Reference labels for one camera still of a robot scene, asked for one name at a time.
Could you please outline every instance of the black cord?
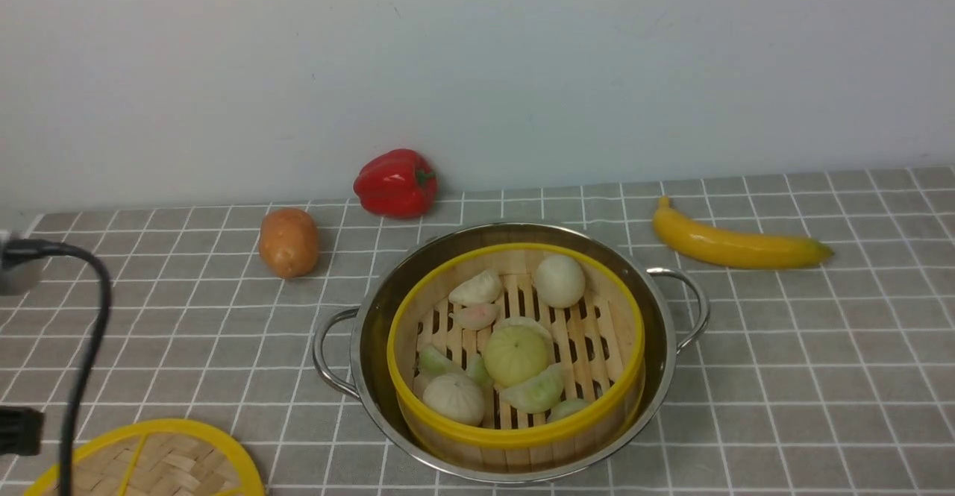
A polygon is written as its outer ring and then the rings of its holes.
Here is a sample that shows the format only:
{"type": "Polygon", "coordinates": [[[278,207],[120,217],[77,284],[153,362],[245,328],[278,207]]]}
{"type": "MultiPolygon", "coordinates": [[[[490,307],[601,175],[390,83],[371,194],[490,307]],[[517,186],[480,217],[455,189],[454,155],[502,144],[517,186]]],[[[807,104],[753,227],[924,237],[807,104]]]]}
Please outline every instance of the black cord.
{"type": "Polygon", "coordinates": [[[88,263],[99,278],[99,314],[93,321],[89,343],[86,346],[86,352],[83,353],[81,364],[79,364],[79,375],[76,377],[74,385],[72,385],[72,391],[69,392],[69,400],[60,431],[59,489],[57,493],[59,496],[71,496],[72,446],[76,438],[76,418],[79,418],[79,407],[83,402],[83,394],[86,391],[86,384],[89,383],[93,364],[96,363],[96,354],[99,353],[99,347],[102,346],[103,336],[106,334],[106,325],[109,322],[110,306],[113,305],[110,272],[107,271],[106,265],[96,255],[92,255],[91,252],[85,251],[83,248],[64,243],[19,239],[9,241],[3,248],[3,254],[5,262],[14,264],[45,257],[74,257],[88,263]]]}

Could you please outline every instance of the banana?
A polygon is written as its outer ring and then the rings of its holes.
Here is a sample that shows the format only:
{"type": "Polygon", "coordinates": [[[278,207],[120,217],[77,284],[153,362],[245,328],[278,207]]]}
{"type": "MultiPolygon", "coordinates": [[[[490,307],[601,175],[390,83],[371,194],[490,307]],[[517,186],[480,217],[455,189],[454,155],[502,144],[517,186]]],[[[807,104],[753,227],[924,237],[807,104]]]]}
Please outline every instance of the banana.
{"type": "Polygon", "coordinates": [[[698,261],[738,269],[798,269],[822,263],[832,248],[808,237],[779,237],[719,230],[690,220],[663,196],[654,231],[664,244],[698,261]]]}

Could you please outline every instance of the yellow rim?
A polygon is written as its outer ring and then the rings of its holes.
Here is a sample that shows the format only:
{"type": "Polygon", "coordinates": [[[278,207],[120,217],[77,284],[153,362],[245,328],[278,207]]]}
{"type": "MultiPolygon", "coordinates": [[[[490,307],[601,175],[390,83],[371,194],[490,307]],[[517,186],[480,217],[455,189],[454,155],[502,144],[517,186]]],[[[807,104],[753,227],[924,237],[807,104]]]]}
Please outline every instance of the yellow rim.
{"type": "MultiPolygon", "coordinates": [[[[637,392],[637,401],[636,401],[637,408],[634,408],[633,412],[630,412],[627,414],[627,420],[624,421],[624,426],[621,427],[620,431],[618,431],[613,438],[608,439],[608,442],[616,441],[618,438],[621,437],[621,435],[623,435],[625,432],[630,430],[630,426],[634,425],[637,422],[637,418],[640,418],[640,401],[644,400],[645,391],[647,391],[647,380],[645,378],[641,378],[640,391],[637,392]]],[[[441,451],[440,449],[433,448],[432,445],[429,445],[426,441],[424,441],[424,439],[421,438],[421,435],[419,435],[419,433],[415,431],[415,427],[412,427],[409,425],[408,429],[410,432],[412,432],[413,435],[415,435],[415,438],[417,439],[417,441],[419,441],[419,446],[421,446],[421,448],[423,448],[424,451],[427,451],[428,453],[434,456],[437,456],[437,458],[441,459],[441,461],[454,463],[454,461],[452,459],[449,459],[444,454],[443,451],[441,451]]]]}
{"type": "MultiPolygon", "coordinates": [[[[239,475],[241,489],[234,490],[235,493],[242,493],[245,496],[266,496],[265,487],[262,485],[262,478],[259,477],[259,470],[255,468],[255,462],[252,462],[251,456],[242,448],[239,442],[225,434],[221,430],[198,421],[192,420],[150,420],[143,421],[140,424],[126,425],[119,429],[110,431],[82,445],[74,452],[74,463],[86,459],[102,448],[116,444],[133,437],[140,437],[140,445],[137,448],[139,452],[143,447],[146,437],[154,433],[181,433],[197,439],[203,439],[212,446],[219,449],[222,455],[228,459],[233,468],[239,475]]],[[[129,483],[129,474],[132,468],[126,473],[122,486],[117,489],[117,494],[126,493],[126,486],[129,483]]],[[[52,486],[57,483],[59,477],[59,468],[54,466],[47,470],[44,475],[29,488],[24,496],[43,496],[52,486]]]]}
{"type": "Polygon", "coordinates": [[[606,266],[591,257],[580,254],[580,252],[557,247],[556,245],[510,243],[492,245],[492,247],[475,249],[475,251],[469,251],[467,254],[458,255],[454,259],[444,262],[440,267],[435,268],[421,278],[408,292],[405,299],[402,300],[401,305],[398,306],[395,319],[392,320],[391,332],[388,334],[388,353],[386,353],[386,357],[388,357],[388,372],[391,374],[393,383],[395,383],[395,390],[400,400],[416,418],[430,425],[430,427],[439,431],[445,437],[454,439],[454,441],[457,442],[462,442],[463,444],[485,446],[485,448],[532,448],[532,446],[550,444],[550,442],[558,441],[558,439],[564,439],[570,435],[577,434],[588,426],[596,424],[596,422],[600,421],[607,413],[610,413],[610,410],[615,408],[616,405],[623,400],[624,394],[627,393],[628,388],[633,385],[638,376],[638,370],[644,357],[644,340],[644,320],[642,320],[637,300],[633,297],[627,285],[606,266]],[[451,421],[449,418],[445,418],[443,415],[439,415],[432,409],[427,408],[426,405],[415,396],[415,393],[410,390],[408,384],[406,384],[401,377],[401,373],[398,370],[397,356],[395,354],[395,335],[397,333],[398,324],[405,316],[405,310],[408,308],[412,299],[419,293],[420,289],[441,272],[446,271],[446,269],[450,267],[454,267],[458,263],[480,255],[495,254],[495,252],[510,251],[510,249],[539,249],[539,251],[550,251],[554,252],[554,254],[569,255],[574,259],[585,262],[587,265],[591,265],[591,267],[610,278],[611,281],[617,284],[617,287],[625,293],[627,302],[630,303],[630,311],[636,324],[637,333],[637,342],[634,346],[635,352],[633,356],[630,357],[627,367],[624,367],[623,376],[621,376],[617,383],[610,387],[610,390],[607,390],[607,393],[604,394],[603,397],[594,401],[593,404],[590,404],[587,408],[584,408],[576,414],[569,415],[563,420],[539,427],[511,429],[508,431],[458,424],[457,421],[451,421]]]}

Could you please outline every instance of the potato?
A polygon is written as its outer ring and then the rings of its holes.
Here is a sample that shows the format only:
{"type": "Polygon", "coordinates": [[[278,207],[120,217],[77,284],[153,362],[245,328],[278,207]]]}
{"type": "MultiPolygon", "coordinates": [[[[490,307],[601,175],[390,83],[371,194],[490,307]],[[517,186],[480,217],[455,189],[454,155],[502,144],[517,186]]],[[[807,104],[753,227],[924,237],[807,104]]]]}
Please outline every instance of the potato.
{"type": "Polygon", "coordinates": [[[318,228],[306,211],[283,208],[266,214],[259,231],[259,255],[279,278],[311,272],[318,262],[318,228]]]}

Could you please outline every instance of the pot handle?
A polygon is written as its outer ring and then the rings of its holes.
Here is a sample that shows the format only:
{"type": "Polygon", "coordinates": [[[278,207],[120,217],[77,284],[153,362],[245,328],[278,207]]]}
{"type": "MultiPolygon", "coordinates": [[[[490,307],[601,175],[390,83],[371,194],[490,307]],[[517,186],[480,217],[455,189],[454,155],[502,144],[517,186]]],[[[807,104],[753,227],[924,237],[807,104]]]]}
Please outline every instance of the pot handle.
{"type": "Polygon", "coordinates": [[[693,295],[696,295],[696,307],[699,315],[696,316],[696,324],[693,325],[693,329],[676,344],[676,354],[679,354],[683,349],[686,349],[686,347],[696,343],[696,340],[699,339],[703,330],[707,329],[707,324],[710,323],[710,299],[707,298],[706,293],[703,292],[703,286],[693,279],[692,276],[686,274],[686,272],[680,271],[680,269],[654,268],[647,269],[647,273],[650,276],[666,276],[667,278],[680,280],[689,287],[689,291],[692,291],[693,295]]]}
{"type": "Polygon", "coordinates": [[[354,384],[349,384],[343,380],[343,378],[338,377],[337,374],[332,373],[331,367],[328,367],[328,361],[325,360],[325,354],[322,353],[322,344],[325,342],[325,337],[328,335],[328,331],[331,330],[331,327],[346,319],[354,319],[356,316],[358,316],[358,308],[348,308],[347,310],[341,310],[341,312],[335,313],[331,318],[325,319],[318,324],[314,336],[311,337],[311,362],[315,364],[315,369],[318,370],[319,376],[326,384],[360,401],[361,397],[358,395],[358,389],[354,387],[354,384]]]}

